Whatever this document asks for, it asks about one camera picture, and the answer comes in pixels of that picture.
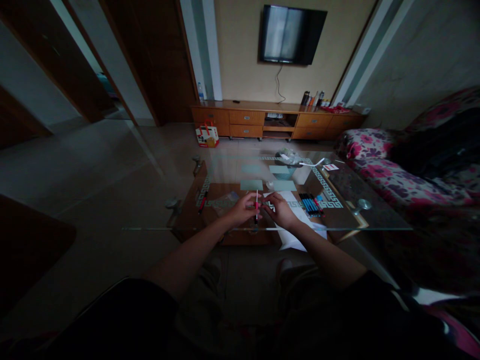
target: hand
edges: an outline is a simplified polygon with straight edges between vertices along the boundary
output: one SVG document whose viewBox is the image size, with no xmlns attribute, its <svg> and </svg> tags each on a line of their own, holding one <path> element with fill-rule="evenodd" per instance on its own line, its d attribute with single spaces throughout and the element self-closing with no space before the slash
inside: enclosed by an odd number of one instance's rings
<svg viewBox="0 0 480 360">
<path fill-rule="evenodd" d="M 229 228 L 233 229 L 246 222 L 249 218 L 257 215 L 260 210 L 255 208 L 249 208 L 255 206 L 255 202 L 251 198 L 256 197 L 255 192 L 249 192 L 236 202 L 236 204 L 225 214 L 224 218 L 228 220 Z"/>
<path fill-rule="evenodd" d="M 264 209 L 267 214 L 270 215 L 272 220 L 278 224 L 278 226 L 284 228 L 287 231 L 291 231 L 295 226 L 301 223 L 299 218 L 290 208 L 287 201 L 279 193 L 272 192 L 263 201 L 271 202 L 275 207 L 275 211 L 273 211 L 267 205 L 261 206 L 262 209 Z"/>
</svg>

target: leg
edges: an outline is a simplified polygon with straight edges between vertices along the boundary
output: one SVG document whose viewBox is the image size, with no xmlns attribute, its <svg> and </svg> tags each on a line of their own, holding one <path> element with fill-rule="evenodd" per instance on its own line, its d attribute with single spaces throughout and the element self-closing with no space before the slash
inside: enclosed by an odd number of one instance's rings
<svg viewBox="0 0 480 360">
<path fill-rule="evenodd" d="M 176 332 L 170 338 L 172 355 L 184 354 L 184 358 L 190 358 L 201 353 L 207 358 L 234 358 L 239 354 L 238 348 L 243 345 L 241 336 L 232 334 L 222 323 L 220 278 L 221 271 L 209 263 L 198 272 L 179 304 L 174 322 Z"/>
<path fill-rule="evenodd" d="M 285 270 L 280 276 L 279 311 L 284 323 L 274 352 L 283 358 L 302 358 L 320 346 L 328 346 L 341 331 L 338 293 L 315 265 Z"/>
</svg>

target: sticky note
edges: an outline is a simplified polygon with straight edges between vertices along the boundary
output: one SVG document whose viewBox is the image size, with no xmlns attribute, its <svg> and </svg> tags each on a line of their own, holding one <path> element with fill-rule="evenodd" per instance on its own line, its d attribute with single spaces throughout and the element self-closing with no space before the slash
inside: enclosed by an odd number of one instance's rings
<svg viewBox="0 0 480 360">
<path fill-rule="evenodd" d="M 240 180 L 240 190 L 263 191 L 264 185 L 262 180 Z"/>
<path fill-rule="evenodd" d="M 243 164 L 241 166 L 243 173 L 255 174 L 260 172 L 260 165 Z"/>
<path fill-rule="evenodd" d="M 286 166 L 270 165 L 270 172 L 272 174 L 289 174 L 289 169 Z"/>
<path fill-rule="evenodd" d="M 274 180 L 273 188 L 275 191 L 297 191 L 295 183 L 291 180 Z"/>
</svg>

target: wooden tv cabinet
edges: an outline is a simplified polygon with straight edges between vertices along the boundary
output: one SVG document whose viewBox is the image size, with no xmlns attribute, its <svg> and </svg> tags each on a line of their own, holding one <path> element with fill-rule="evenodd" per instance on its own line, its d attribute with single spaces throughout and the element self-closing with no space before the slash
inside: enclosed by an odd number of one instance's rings
<svg viewBox="0 0 480 360">
<path fill-rule="evenodd" d="M 258 101 L 198 101 L 191 106 L 195 127 L 212 121 L 221 137 L 336 140 L 366 119 L 354 111 L 332 114 L 317 106 Z M 269 118 L 268 113 L 283 114 Z"/>
</svg>

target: floral sofa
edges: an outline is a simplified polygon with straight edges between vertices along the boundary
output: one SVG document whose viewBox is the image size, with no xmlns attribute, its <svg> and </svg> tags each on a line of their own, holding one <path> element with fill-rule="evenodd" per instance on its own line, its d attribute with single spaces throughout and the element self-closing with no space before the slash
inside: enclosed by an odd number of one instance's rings
<svg viewBox="0 0 480 360">
<path fill-rule="evenodd" d="M 480 107 L 480 87 L 444 98 L 404 130 L 347 130 L 335 144 L 336 153 L 414 229 L 384 232 L 388 254 L 419 286 L 453 294 L 480 293 L 480 164 L 437 178 L 436 186 L 403 170 L 389 155 L 412 133 L 475 107 Z"/>
</svg>

